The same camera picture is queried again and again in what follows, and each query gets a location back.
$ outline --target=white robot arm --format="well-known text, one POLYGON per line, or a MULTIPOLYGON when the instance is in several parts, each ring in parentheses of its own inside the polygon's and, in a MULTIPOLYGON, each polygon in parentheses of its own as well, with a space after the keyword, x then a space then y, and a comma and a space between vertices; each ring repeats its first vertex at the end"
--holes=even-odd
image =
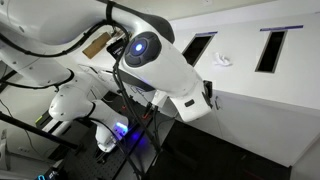
MULTIPOLYGON (((2 0, 0 21, 26 39, 31 38, 48 45, 61 45, 74 40, 89 27, 106 19, 108 2, 100 1, 2 0)), ((206 87, 197 72, 172 45, 174 34, 168 21, 118 4, 113 6, 110 16, 112 20, 133 32, 133 38, 120 62, 120 69, 157 89, 153 104, 162 106, 169 97, 182 119, 187 122, 211 111, 211 88, 206 87)), ((60 83, 72 77, 70 71, 52 59, 39 59, 17 53, 10 46, 1 41, 0 43, 0 56, 4 62, 41 86, 60 83)), ((116 125, 120 123, 120 129, 125 130, 124 126, 128 125, 125 117, 100 101, 94 102, 94 109, 92 102, 86 99, 84 95, 91 88, 90 83, 87 83, 89 79, 84 73, 74 73, 72 80, 60 87, 52 101, 50 114, 61 121, 91 115, 90 117, 104 119, 103 122, 114 129, 117 129, 116 125)), ((99 147, 108 152, 111 147, 111 134, 101 124, 97 125, 96 138, 99 147)))

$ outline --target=dark floor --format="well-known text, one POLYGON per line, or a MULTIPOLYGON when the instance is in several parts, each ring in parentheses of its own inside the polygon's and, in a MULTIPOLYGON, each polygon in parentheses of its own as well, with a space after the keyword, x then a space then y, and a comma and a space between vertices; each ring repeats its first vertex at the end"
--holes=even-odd
MULTIPOLYGON (((120 96, 116 96, 112 100, 113 102, 108 104, 112 109, 123 114, 124 116, 127 116, 129 120, 132 119, 131 116, 128 115, 127 110, 122 108, 123 102, 120 96)), ((139 115, 142 116, 144 114, 145 107, 138 103, 134 103, 133 107, 139 115)), ((170 118, 171 117, 160 113, 157 114, 157 119, 159 121, 168 121, 170 118)), ((152 117, 148 117, 143 121, 148 127, 152 122, 152 117)), ((135 127, 136 128, 133 128, 130 130, 130 132, 128 132, 125 140, 122 142, 126 146, 129 154, 131 154, 137 146, 141 146, 140 143, 143 141, 143 139, 141 140, 141 138, 144 136, 143 129, 139 126, 135 127)), ((95 178, 100 178, 102 180, 116 179, 123 165, 125 164, 125 156, 118 148, 115 148, 111 153, 106 154, 105 162, 101 163, 100 161, 97 161, 95 155, 98 147, 95 139, 95 133, 96 127, 93 126, 82 140, 82 150, 78 154, 70 151, 65 158, 64 170, 67 171, 68 178, 70 180, 94 180, 95 178)))
POLYGON ((289 180, 290 168, 176 121, 150 180, 289 180))

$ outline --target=white wall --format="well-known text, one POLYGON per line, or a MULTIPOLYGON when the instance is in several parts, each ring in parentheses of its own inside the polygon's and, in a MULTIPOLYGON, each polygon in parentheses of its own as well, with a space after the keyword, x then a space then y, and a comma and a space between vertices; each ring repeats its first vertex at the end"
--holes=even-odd
POLYGON ((319 112, 220 91, 217 96, 222 138, 284 166, 294 165, 319 136, 319 112))
MULTIPOLYGON (((316 122, 320 110, 320 97, 317 95, 320 86, 316 83, 318 82, 317 77, 319 77, 317 67, 320 66, 318 61, 320 56, 318 50, 320 14, 316 13, 319 11, 320 1, 317 0, 278 0, 174 20, 171 21, 171 24, 176 34, 175 46, 181 52, 196 33, 219 31, 195 67, 204 79, 213 81, 214 90, 241 95, 244 100, 246 97, 254 97, 260 99, 261 102, 264 100, 277 102, 275 104, 281 105, 274 108, 282 109, 286 106, 289 111, 299 114, 299 117, 294 116, 296 120, 300 119, 300 122, 296 122, 301 123, 311 119, 316 122), (259 30, 289 25, 304 25, 305 27, 300 30, 289 30, 275 74, 255 73, 255 68, 269 35, 269 32, 259 32, 259 30), (215 67, 212 62, 215 52, 229 57, 234 65, 229 68, 215 67)), ((208 132, 209 129, 211 131, 209 133, 213 135, 219 134, 221 131, 213 127, 220 125, 222 126, 221 136, 223 136, 223 131, 229 130, 228 127, 223 126, 228 126, 230 118, 229 122, 226 122, 227 124, 217 124, 216 116, 211 116, 211 121, 200 118, 198 123, 193 122, 192 125, 205 132, 208 132)), ((238 129, 232 128, 232 133, 241 130, 240 126, 238 129)), ((303 136, 304 132, 309 133, 308 130, 307 128, 303 132, 297 132, 302 133, 301 136, 303 136)), ((317 138, 320 131, 315 130, 314 132, 316 133, 313 136, 317 138)), ((320 178, 316 170, 316 160, 319 159, 317 154, 319 144, 320 142, 317 141, 295 164, 293 168, 293 174, 297 174, 295 180, 320 178)))
POLYGON ((214 83, 215 90, 320 109, 320 97, 313 95, 320 91, 320 86, 314 83, 320 66, 317 60, 320 56, 317 50, 319 17, 320 14, 310 14, 197 29, 191 27, 176 31, 175 46, 183 51, 195 33, 218 31, 195 66, 203 79, 214 83), (305 27, 288 31, 276 72, 255 72, 270 33, 260 32, 260 29, 290 25, 305 27), (228 68, 215 66, 216 52, 230 58, 233 65, 228 68))
POLYGON ((237 9, 170 21, 174 30, 288 17, 320 12, 318 0, 277 0, 237 9))
POLYGON ((9 171, 0 170, 0 179, 33 180, 38 175, 45 174, 49 168, 44 162, 15 155, 10 155, 10 166, 9 171))
POLYGON ((179 19, 273 0, 115 0, 117 3, 166 19, 179 19))

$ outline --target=white plastic casing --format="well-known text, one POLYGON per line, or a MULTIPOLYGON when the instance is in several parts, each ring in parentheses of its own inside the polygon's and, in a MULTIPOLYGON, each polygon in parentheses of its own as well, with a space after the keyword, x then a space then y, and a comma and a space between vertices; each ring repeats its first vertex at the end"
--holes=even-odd
POLYGON ((202 93, 205 93, 202 78, 187 63, 181 53, 165 38, 158 35, 162 49, 157 59, 141 67, 130 67, 123 59, 121 66, 158 91, 153 103, 164 104, 168 96, 178 109, 183 121, 195 120, 211 111, 202 93))
POLYGON ((123 137, 115 130, 116 124, 121 123, 128 127, 129 121, 128 118, 118 114, 101 100, 94 101, 94 103, 96 104, 96 110, 90 117, 99 119, 117 135, 117 138, 114 138, 112 133, 104 125, 94 122, 97 125, 96 139, 99 148, 104 152, 110 152, 115 147, 114 142, 121 140, 123 137))
POLYGON ((9 1, 10 0, 1 0, 0 1, 0 22, 4 23, 6 25, 9 24, 9 19, 7 16, 9 1))
MULTIPOLYGON (((1 33, 22 47, 33 48, 29 39, 1 27, 1 33)), ((27 56, 0 41, 0 58, 8 66, 39 86, 47 86, 68 79, 71 73, 54 58, 27 56)))
MULTIPOLYGON (((49 45, 66 44, 106 19, 106 4, 96 0, 10 0, 0 8, 0 20, 23 36, 49 45)), ((112 17, 135 34, 155 31, 139 17, 118 9, 112 17)))
POLYGON ((72 121, 87 116, 93 107, 87 98, 92 81, 89 74, 75 73, 74 79, 63 85, 53 98, 49 108, 52 118, 58 121, 72 121))

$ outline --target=window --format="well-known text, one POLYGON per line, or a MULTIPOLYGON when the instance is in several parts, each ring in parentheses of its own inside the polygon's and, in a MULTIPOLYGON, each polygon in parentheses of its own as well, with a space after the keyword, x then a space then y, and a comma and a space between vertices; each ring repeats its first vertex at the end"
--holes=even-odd
POLYGON ((196 65, 202 53, 205 51, 216 33, 217 32, 209 32, 195 35, 190 44, 182 53, 190 65, 196 65))
POLYGON ((287 31, 271 32, 256 72, 274 73, 287 31))

